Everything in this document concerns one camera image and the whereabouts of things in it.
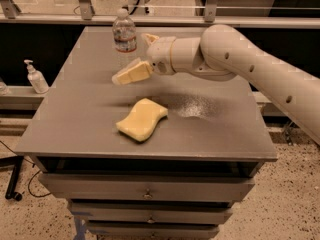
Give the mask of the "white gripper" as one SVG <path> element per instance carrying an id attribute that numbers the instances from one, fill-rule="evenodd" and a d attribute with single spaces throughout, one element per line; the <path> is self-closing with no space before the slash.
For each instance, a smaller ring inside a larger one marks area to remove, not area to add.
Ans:
<path id="1" fill-rule="evenodd" d="M 160 37 L 149 33 L 142 33 L 141 38 L 149 46 L 148 61 L 134 59 L 125 68 L 112 76 L 115 85 L 126 85 L 148 79 L 153 70 L 159 75 L 173 75 L 175 73 L 171 63 L 171 48 L 176 40 L 172 37 Z"/>

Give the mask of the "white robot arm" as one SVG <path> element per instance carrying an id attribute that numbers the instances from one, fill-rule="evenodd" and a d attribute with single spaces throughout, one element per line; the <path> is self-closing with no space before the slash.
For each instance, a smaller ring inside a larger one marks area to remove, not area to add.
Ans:
<path id="1" fill-rule="evenodd" d="M 320 79 L 261 50 L 235 28 L 213 25 L 199 37 L 159 37 L 144 33 L 145 61 L 137 58 L 112 81 L 126 85 L 153 73 L 188 73 L 210 81 L 239 75 L 320 144 Z"/>

